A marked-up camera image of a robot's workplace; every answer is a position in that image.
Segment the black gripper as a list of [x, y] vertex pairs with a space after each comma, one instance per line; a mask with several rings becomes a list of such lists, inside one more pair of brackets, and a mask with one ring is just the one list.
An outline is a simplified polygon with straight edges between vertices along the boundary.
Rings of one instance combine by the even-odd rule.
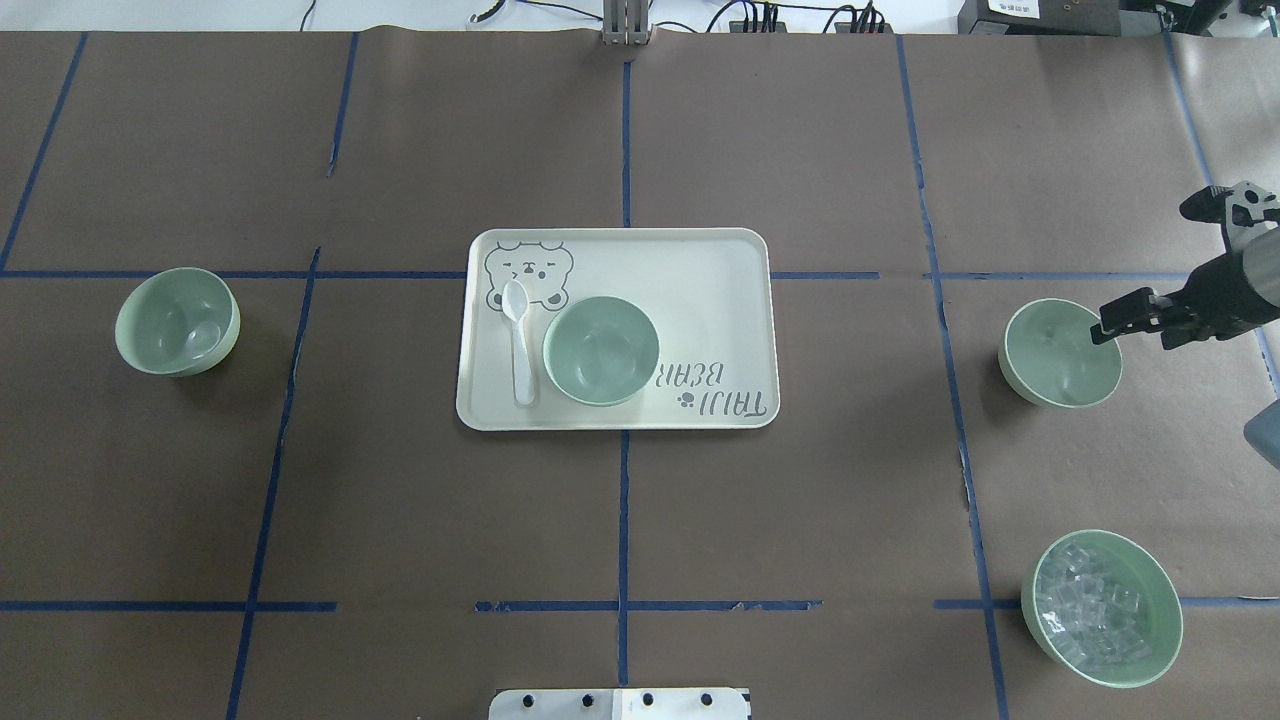
[[1142, 287], [1098, 310], [1093, 345], [1160, 332], [1165, 350], [1206, 340], [1228, 341], [1265, 324], [1265, 263], [1224, 254], [1196, 268], [1183, 288], [1157, 295]]

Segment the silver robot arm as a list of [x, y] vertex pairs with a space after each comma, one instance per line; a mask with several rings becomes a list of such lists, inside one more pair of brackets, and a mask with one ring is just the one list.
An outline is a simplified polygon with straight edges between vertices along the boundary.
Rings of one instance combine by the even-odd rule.
[[1196, 268], [1178, 291], [1142, 287], [1105, 304], [1091, 328], [1094, 345], [1156, 333], [1165, 350], [1206, 340], [1228, 341], [1277, 320], [1277, 229], [1233, 241], [1222, 255]]

